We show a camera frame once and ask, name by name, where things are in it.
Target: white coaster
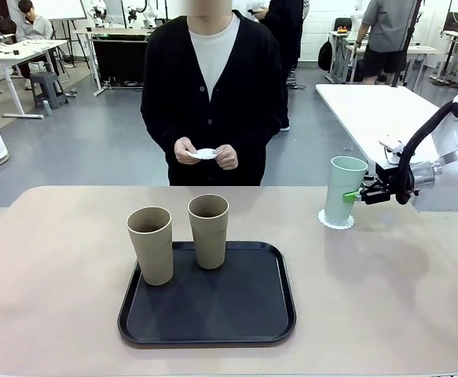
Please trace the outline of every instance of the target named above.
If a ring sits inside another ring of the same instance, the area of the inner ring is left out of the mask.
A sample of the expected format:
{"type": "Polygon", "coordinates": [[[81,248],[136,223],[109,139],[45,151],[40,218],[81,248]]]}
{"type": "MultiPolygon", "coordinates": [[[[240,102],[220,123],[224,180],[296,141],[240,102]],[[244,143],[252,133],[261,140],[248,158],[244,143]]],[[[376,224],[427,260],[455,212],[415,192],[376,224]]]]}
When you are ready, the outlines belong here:
{"type": "Polygon", "coordinates": [[[320,210],[320,213],[317,214],[317,218],[319,219],[320,223],[323,224],[324,226],[327,226],[331,229],[337,229],[337,230],[344,230],[344,229],[349,229],[354,225],[354,218],[352,215],[349,215],[349,218],[344,221],[344,224],[342,225],[333,225],[330,224],[328,221],[326,221],[326,216],[324,215],[324,210],[320,210]]]}
{"type": "Polygon", "coordinates": [[[217,153],[214,149],[211,148],[199,149],[197,153],[191,153],[187,151],[187,155],[193,157],[194,159],[216,159],[216,156],[218,156],[218,154],[219,153],[217,153]]]}

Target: stool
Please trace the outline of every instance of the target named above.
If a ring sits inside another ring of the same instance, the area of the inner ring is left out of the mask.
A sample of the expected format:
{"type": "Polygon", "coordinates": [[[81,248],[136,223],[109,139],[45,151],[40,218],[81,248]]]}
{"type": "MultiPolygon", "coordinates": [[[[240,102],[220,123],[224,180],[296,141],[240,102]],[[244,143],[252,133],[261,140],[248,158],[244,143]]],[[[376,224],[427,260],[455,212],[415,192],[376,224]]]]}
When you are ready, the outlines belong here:
{"type": "Polygon", "coordinates": [[[63,103],[67,104],[68,99],[63,91],[63,86],[53,72],[39,72],[31,75],[31,90],[35,106],[43,105],[48,100],[51,108],[59,108],[63,103]]]}

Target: beige cup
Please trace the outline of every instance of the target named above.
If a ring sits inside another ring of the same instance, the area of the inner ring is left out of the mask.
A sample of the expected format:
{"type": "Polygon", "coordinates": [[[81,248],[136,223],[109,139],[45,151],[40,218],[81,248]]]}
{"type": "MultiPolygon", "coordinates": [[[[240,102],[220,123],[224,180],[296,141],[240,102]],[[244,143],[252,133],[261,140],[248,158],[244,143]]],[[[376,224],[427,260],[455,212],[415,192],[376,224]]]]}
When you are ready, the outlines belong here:
{"type": "Polygon", "coordinates": [[[143,279],[150,285],[162,285],[173,277],[173,229],[171,214],[160,207],[146,207],[127,219],[143,279]]]}
{"type": "Polygon", "coordinates": [[[216,269],[225,261],[229,202],[218,195],[200,195],[189,203],[190,226],[196,245],[197,263],[216,269]]]}

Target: hand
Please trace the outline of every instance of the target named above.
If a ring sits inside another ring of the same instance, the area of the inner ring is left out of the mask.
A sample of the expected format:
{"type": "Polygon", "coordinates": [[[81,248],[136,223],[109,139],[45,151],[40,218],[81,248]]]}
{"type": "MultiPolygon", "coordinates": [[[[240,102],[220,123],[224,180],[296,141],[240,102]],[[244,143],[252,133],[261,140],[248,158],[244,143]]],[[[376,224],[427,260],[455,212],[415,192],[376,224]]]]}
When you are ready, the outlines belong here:
{"type": "Polygon", "coordinates": [[[222,145],[216,148],[216,152],[219,153],[216,162],[223,170],[234,170],[238,167],[237,153],[230,145],[222,145]]]}
{"type": "Polygon", "coordinates": [[[181,137],[176,140],[174,143],[174,155],[179,163],[183,165],[193,165],[198,163],[200,159],[195,159],[187,154],[187,151],[190,153],[197,153],[197,150],[192,145],[192,142],[188,137],[181,137]]]}
{"type": "Polygon", "coordinates": [[[356,53],[357,49],[359,49],[360,47],[361,47],[361,43],[358,43],[358,42],[354,43],[354,53],[356,53]]]}
{"type": "Polygon", "coordinates": [[[255,16],[257,20],[263,20],[264,18],[266,18],[267,12],[269,12],[269,9],[263,6],[259,10],[255,10],[253,16],[255,16]]]}

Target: light green cup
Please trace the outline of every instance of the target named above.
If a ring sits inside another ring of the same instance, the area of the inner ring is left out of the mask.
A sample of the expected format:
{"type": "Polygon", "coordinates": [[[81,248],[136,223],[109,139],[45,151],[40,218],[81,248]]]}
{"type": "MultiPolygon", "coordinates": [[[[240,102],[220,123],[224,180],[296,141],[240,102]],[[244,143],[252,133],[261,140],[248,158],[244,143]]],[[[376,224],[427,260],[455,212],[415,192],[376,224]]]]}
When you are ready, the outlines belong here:
{"type": "Polygon", "coordinates": [[[329,224],[344,226],[354,205],[353,201],[344,201],[344,194],[360,188],[368,165],[365,161],[349,156],[334,157],[331,164],[324,215],[329,224]]]}

